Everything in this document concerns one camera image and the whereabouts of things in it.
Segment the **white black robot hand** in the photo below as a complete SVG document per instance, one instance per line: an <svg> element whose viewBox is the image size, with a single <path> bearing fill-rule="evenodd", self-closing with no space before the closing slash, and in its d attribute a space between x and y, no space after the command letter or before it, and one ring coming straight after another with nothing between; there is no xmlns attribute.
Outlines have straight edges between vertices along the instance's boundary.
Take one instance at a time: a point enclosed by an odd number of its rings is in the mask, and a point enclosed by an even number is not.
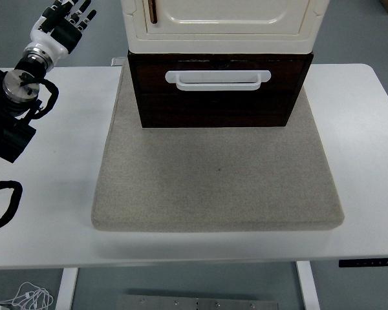
<svg viewBox="0 0 388 310"><path fill-rule="evenodd" d="M67 57L77 46L84 30L95 17L96 11L84 1L75 12L72 11L77 1L54 1L42 13L30 31L30 43L23 54L26 57L41 59L46 66L55 65Z"/></svg>

